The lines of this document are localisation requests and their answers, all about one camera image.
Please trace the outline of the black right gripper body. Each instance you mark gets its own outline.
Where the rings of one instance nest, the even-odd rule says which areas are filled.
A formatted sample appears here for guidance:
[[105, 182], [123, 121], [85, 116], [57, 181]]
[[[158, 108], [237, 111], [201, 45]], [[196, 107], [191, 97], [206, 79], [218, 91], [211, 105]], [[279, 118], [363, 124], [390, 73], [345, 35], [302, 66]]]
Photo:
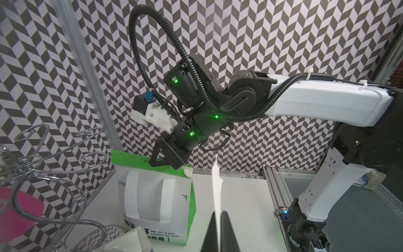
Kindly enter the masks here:
[[208, 138], [196, 128], [190, 128], [184, 131], [182, 126], [176, 126], [173, 132], [163, 133], [156, 142], [157, 153], [161, 152], [164, 156], [163, 165], [170, 165], [178, 170], [187, 164], [194, 148]]

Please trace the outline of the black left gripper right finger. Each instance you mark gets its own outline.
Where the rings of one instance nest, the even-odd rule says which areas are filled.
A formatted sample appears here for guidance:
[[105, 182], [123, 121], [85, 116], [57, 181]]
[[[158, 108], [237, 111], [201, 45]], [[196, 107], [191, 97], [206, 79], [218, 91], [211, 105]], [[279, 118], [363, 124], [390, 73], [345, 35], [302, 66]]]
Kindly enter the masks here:
[[226, 211], [222, 211], [220, 217], [220, 251], [240, 252], [233, 226]]

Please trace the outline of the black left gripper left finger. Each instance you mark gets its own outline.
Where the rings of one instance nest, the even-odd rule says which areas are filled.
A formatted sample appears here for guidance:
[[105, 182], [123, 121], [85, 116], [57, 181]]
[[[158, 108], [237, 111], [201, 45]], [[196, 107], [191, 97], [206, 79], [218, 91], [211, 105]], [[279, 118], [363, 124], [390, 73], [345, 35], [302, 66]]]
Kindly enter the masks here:
[[211, 220], [202, 244], [201, 252], [219, 252], [217, 224], [215, 212], [212, 213]]

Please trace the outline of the white receipt from bag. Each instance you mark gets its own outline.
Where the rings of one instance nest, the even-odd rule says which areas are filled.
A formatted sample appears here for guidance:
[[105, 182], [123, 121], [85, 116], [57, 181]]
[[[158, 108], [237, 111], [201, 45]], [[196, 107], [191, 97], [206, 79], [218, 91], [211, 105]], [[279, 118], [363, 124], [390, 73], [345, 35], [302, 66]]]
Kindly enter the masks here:
[[216, 224], [216, 238], [217, 238], [217, 251], [221, 251], [221, 187], [223, 179], [220, 178], [220, 166], [218, 165], [218, 156], [215, 157], [215, 161], [212, 167], [212, 186], [213, 186], [213, 201], [214, 201], [214, 213]]

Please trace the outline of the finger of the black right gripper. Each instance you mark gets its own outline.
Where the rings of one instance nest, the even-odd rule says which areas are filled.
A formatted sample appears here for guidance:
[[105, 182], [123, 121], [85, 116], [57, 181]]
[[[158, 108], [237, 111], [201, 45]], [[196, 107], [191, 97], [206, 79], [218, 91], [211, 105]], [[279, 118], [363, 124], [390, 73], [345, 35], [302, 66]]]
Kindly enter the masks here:
[[152, 167], [161, 167], [170, 165], [172, 153], [169, 145], [164, 140], [157, 140], [149, 160]]

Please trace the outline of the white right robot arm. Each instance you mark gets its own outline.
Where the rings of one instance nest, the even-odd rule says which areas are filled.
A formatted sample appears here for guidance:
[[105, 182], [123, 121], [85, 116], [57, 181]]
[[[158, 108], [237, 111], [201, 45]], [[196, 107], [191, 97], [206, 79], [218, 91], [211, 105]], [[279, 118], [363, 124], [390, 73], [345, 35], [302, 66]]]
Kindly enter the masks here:
[[292, 201], [287, 233], [304, 252], [329, 248], [323, 227], [347, 189], [371, 169], [403, 160], [403, 92], [374, 83], [339, 80], [309, 70], [292, 77], [236, 72], [220, 88], [196, 54], [179, 61], [164, 77], [177, 97], [176, 126], [157, 139], [150, 165], [183, 166], [195, 147], [235, 122], [264, 116], [335, 121], [337, 126], [309, 187]]

